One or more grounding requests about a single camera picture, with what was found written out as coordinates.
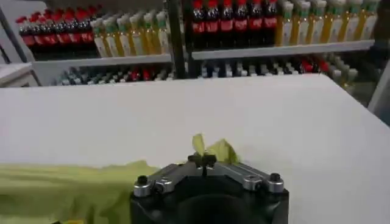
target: white cap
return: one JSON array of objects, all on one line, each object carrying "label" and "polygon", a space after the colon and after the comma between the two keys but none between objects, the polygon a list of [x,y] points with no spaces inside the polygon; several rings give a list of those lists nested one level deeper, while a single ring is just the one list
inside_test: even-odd
[{"label": "white cap", "polygon": [[157,20],[158,20],[158,21],[164,21],[164,20],[165,20],[165,12],[164,12],[164,11],[159,12],[159,13],[156,15],[156,17],[157,17]]},{"label": "white cap", "polygon": [[358,70],[356,69],[351,69],[348,72],[348,80],[349,81],[354,81],[354,79],[358,76]]},{"label": "white cap", "polygon": [[145,14],[144,20],[146,23],[150,23],[152,21],[152,15],[150,13]]}]

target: yellow-green cloth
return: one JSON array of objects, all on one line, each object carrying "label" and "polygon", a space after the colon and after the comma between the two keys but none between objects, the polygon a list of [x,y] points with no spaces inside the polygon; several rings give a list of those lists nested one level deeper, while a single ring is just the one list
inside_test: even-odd
[{"label": "yellow-green cloth", "polygon": [[[194,150],[216,155],[218,161],[238,162],[232,146],[222,139],[205,150],[201,134]],[[121,224],[130,223],[129,195],[139,175],[158,168],[145,161],[101,169],[82,166],[0,164],[0,224]]]}]

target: white shelf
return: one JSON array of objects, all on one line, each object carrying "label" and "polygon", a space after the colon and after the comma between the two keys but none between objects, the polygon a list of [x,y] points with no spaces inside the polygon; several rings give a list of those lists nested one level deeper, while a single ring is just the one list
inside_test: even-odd
[{"label": "white shelf", "polygon": [[166,63],[171,62],[171,55],[141,55],[130,57],[114,58],[89,58],[89,59],[71,59],[71,60],[53,60],[53,61],[34,61],[34,65],[56,65],[56,66],[99,66],[99,65],[133,65],[146,63]]},{"label": "white shelf", "polygon": [[259,47],[247,49],[232,49],[218,51],[197,51],[193,52],[194,60],[220,59],[220,58],[243,58],[243,57],[263,57],[294,54],[313,54],[325,52],[343,52],[368,50],[374,45],[374,40],[297,45],[286,47]]}]

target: white tabletop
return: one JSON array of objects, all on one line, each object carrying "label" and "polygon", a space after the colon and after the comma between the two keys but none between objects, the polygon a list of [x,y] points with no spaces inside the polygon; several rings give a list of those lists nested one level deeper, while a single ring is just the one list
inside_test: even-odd
[{"label": "white tabletop", "polygon": [[318,75],[0,89],[0,163],[154,166],[226,138],[279,172],[290,223],[389,223],[390,129]]}]

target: bottle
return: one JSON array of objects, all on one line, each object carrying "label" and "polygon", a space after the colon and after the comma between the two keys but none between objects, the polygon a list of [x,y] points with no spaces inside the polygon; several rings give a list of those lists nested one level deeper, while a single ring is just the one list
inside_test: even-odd
[{"label": "bottle", "polygon": [[29,30],[29,24],[27,23],[26,17],[20,17],[16,20],[16,23],[19,27],[19,35],[23,39],[23,42],[26,46],[31,50],[31,52],[35,51],[35,40],[34,36],[31,34]]},{"label": "bottle", "polygon": [[141,32],[138,29],[138,20],[137,16],[130,17],[130,23],[132,25],[132,40],[134,43],[134,50],[136,55],[147,54],[143,47],[143,41],[141,38]]},{"label": "bottle", "polygon": [[325,21],[324,29],[322,31],[322,43],[337,42],[338,36],[342,26],[342,10],[346,3],[345,0],[329,0],[331,4],[332,15],[329,15]]},{"label": "bottle", "polygon": [[83,49],[81,34],[79,32],[79,24],[72,14],[71,10],[67,10],[65,13],[66,32],[71,39],[71,45],[73,53],[79,52]]},{"label": "bottle", "polygon": [[299,19],[293,24],[293,32],[291,37],[291,44],[306,44],[306,38],[309,28],[309,9],[310,2],[301,2],[300,3],[300,11],[299,11]]},{"label": "bottle", "polygon": [[369,40],[372,38],[372,31],[377,21],[377,5],[379,0],[368,0],[366,12],[360,15],[359,25],[356,28],[355,40]]},{"label": "bottle", "polygon": [[71,38],[66,31],[66,23],[62,18],[61,11],[53,14],[54,30],[62,51],[72,52]]},{"label": "bottle", "polygon": [[118,23],[119,27],[119,39],[121,40],[125,56],[135,55],[133,39],[131,37],[131,34],[127,31],[128,26],[126,24],[128,23],[128,20],[129,18],[125,15],[116,19],[116,22]]},{"label": "bottle", "polygon": [[309,29],[307,35],[307,44],[319,44],[322,29],[324,28],[324,13],[326,1],[314,1],[313,16],[310,18]]},{"label": "bottle", "polygon": [[237,47],[247,47],[248,40],[248,8],[246,0],[238,0],[238,8],[234,20],[235,41]]},{"label": "bottle", "polygon": [[156,18],[158,21],[158,39],[160,40],[161,51],[163,54],[168,54],[169,41],[165,23],[165,12],[161,11],[157,14]]},{"label": "bottle", "polygon": [[206,47],[206,42],[204,40],[205,32],[205,13],[202,10],[202,4],[200,0],[195,0],[193,2],[193,48],[195,50],[202,50]]},{"label": "bottle", "polygon": [[338,41],[353,41],[359,23],[359,11],[363,0],[348,0],[348,13],[344,14]]},{"label": "bottle", "polygon": [[206,40],[210,49],[219,48],[219,12],[216,0],[208,1],[206,13]]},{"label": "bottle", "polygon": [[276,0],[264,0],[264,45],[274,46],[277,24]]},{"label": "bottle", "polygon": [[224,0],[220,21],[221,45],[223,48],[231,48],[234,46],[232,0]]},{"label": "bottle", "polygon": [[78,20],[79,32],[85,52],[88,55],[92,52],[95,53],[96,45],[94,43],[92,27],[87,12],[84,10],[78,10],[76,13],[76,18]]},{"label": "bottle", "polygon": [[261,46],[264,43],[263,34],[263,9],[260,0],[253,0],[249,11],[249,42],[253,47]]},{"label": "bottle", "polygon": [[150,13],[144,15],[145,34],[147,46],[150,54],[161,54],[160,41],[158,40],[158,33],[152,28],[152,16]]},{"label": "bottle", "polygon": [[91,22],[91,27],[93,29],[93,37],[96,48],[99,51],[99,55],[102,58],[111,57],[110,48],[108,43],[105,40],[105,35],[102,30],[102,19],[97,19]]},{"label": "bottle", "polygon": [[105,30],[107,31],[107,36],[105,39],[107,40],[108,46],[110,47],[112,56],[123,57],[123,48],[113,17],[104,20],[103,24],[105,26]]},{"label": "bottle", "polygon": [[283,3],[283,17],[278,20],[278,29],[276,43],[278,46],[288,46],[293,30],[293,22],[291,15],[293,13],[294,5],[291,2],[285,1]]}]

